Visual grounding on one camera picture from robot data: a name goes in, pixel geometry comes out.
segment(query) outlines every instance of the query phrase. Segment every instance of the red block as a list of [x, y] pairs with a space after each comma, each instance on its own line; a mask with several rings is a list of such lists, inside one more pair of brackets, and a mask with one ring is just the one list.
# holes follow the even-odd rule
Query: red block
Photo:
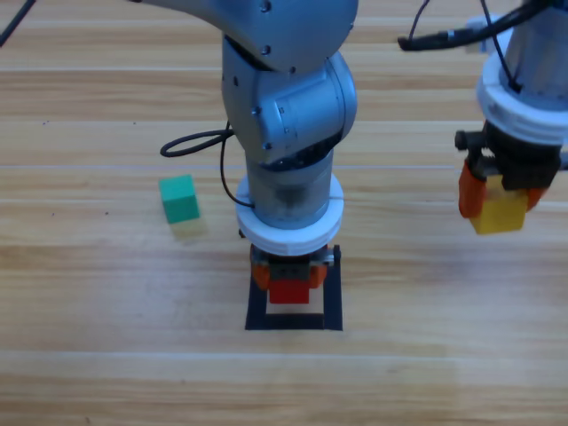
[[459, 185], [460, 202], [458, 205], [461, 216], [466, 219], [478, 217], [483, 209], [487, 188], [484, 181], [473, 176], [467, 162], [463, 163]]
[[308, 304], [310, 282], [301, 280], [271, 281], [268, 290], [271, 304]]

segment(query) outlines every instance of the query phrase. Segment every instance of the robotic arm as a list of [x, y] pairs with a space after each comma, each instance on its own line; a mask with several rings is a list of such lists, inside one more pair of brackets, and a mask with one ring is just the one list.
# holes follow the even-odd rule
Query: robotic arm
[[483, 234], [520, 229], [525, 212], [566, 169], [568, 1], [524, 0], [499, 18], [481, 4], [485, 16], [467, 28], [399, 44], [405, 51], [476, 45], [491, 55], [477, 84], [485, 126], [455, 136], [456, 148], [468, 153], [460, 212]]
[[[261, 289], [282, 277], [316, 288], [325, 278], [318, 268], [334, 263], [327, 245], [343, 215], [333, 152], [355, 121], [357, 94], [338, 50], [358, 0], [133, 1], [189, 13], [223, 33], [223, 101], [247, 162], [232, 198], [252, 243], [253, 277]], [[284, 294], [281, 303], [294, 302]]]

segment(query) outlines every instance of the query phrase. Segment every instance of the yellow block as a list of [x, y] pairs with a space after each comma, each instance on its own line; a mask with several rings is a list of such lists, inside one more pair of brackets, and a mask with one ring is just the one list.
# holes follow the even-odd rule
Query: yellow block
[[509, 233], [523, 228], [528, 196], [526, 190], [505, 191], [502, 176], [487, 179], [487, 195], [481, 214], [469, 221], [476, 233]]

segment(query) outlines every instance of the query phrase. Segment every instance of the wooden table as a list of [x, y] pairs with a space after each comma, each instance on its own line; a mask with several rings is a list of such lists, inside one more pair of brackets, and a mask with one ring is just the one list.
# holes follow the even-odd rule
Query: wooden table
[[[0, 0], [3, 24], [18, 4]], [[38, 0], [0, 51], [0, 424], [568, 424], [568, 181], [522, 232], [474, 234], [454, 132], [482, 125], [485, 57], [398, 51], [419, 5], [362, 1], [343, 47], [360, 104], [335, 156], [345, 331], [247, 332], [218, 149], [158, 154], [223, 126], [220, 34]], [[419, 31], [480, 11], [434, 1]], [[227, 164], [234, 190], [236, 140]], [[187, 173], [203, 218], [170, 227], [158, 181]]]

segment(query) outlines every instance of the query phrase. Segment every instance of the lego block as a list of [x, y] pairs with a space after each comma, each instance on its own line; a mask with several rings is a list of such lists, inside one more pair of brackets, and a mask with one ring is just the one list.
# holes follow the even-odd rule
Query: lego block
[[469, 219], [481, 214], [487, 193], [486, 183], [471, 174], [467, 162], [460, 175], [460, 213]]
[[321, 313], [266, 313], [268, 292], [250, 277], [247, 330], [343, 330], [341, 290], [341, 250], [334, 246], [334, 265], [327, 266], [323, 284], [323, 314]]
[[523, 228], [528, 205], [525, 190], [505, 191], [501, 176], [487, 179], [487, 192], [481, 213], [469, 221], [476, 233], [508, 233]]
[[271, 281], [268, 292], [271, 304], [308, 304], [310, 302], [309, 281]]
[[176, 224], [200, 216], [193, 179], [190, 175], [161, 180], [160, 193], [168, 223]]

